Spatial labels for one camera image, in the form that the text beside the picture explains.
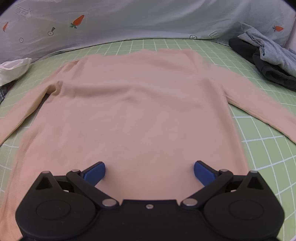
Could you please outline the beige long-sleeve shirt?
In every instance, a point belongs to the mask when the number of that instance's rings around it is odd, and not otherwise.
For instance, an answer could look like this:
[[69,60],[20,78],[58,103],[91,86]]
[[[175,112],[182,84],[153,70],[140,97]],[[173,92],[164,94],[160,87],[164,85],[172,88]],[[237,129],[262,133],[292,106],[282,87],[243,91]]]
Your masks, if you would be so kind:
[[98,161],[98,188],[124,199],[183,200],[202,187],[201,160],[248,172],[234,105],[295,141],[295,116],[243,76],[193,50],[90,55],[60,67],[1,119],[4,142],[35,110],[19,143],[3,204],[1,240],[18,240],[15,212],[37,176]]

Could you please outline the green grid mat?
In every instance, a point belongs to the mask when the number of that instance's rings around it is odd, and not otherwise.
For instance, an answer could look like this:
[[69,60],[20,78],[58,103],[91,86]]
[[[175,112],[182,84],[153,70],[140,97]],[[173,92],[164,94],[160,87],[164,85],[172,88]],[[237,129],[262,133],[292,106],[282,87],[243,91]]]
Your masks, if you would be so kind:
[[[143,39],[113,42],[74,50],[33,63],[1,103],[1,117],[30,89],[66,62],[91,54],[123,55],[141,49],[192,49],[206,60],[236,72],[254,83],[289,111],[295,112],[295,93],[265,80],[248,61],[230,47],[203,40]],[[267,181],[285,211],[280,240],[295,240],[295,144],[274,128],[232,106],[249,167]]]

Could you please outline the plaid checkered garment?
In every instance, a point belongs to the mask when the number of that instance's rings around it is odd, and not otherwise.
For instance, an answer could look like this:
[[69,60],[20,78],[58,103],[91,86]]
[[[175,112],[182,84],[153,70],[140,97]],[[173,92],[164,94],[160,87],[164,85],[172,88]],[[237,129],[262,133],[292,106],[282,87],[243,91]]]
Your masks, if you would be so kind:
[[12,82],[7,83],[7,84],[0,87],[0,103],[3,102],[3,100],[5,99],[7,93],[13,87],[14,84],[15,84],[15,81],[12,81]]

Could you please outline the black folded garment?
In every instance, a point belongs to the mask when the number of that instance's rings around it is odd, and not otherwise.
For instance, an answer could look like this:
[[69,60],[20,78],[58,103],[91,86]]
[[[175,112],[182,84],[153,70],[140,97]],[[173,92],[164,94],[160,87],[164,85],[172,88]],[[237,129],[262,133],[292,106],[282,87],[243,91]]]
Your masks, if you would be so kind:
[[295,91],[295,77],[284,71],[280,66],[261,60],[258,47],[239,38],[230,39],[229,46],[241,57],[252,63],[268,81]]

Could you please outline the white crumpled garment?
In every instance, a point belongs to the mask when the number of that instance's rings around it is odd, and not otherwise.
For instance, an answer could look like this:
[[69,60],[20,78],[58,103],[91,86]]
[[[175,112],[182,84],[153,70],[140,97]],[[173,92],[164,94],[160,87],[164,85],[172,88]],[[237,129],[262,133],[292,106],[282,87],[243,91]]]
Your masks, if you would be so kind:
[[0,87],[20,78],[24,75],[32,63],[32,58],[18,59],[14,61],[6,61],[0,65]]

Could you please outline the grey-blue folded garment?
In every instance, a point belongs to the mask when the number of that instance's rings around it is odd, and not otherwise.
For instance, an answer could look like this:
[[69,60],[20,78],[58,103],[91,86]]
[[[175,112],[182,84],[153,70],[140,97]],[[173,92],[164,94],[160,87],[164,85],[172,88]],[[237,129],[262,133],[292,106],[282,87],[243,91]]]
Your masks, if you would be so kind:
[[238,38],[258,47],[261,60],[278,65],[289,75],[295,77],[295,52],[281,47],[248,24],[240,23],[240,28],[241,34]]

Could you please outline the grey carrot-print backdrop cloth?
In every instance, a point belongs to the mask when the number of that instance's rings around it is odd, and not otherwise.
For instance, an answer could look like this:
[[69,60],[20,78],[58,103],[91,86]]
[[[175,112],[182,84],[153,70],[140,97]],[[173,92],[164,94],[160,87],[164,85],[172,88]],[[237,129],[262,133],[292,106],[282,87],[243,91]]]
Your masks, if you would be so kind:
[[1,15],[1,61],[138,38],[225,41],[241,23],[284,46],[295,11],[284,1],[17,1]]

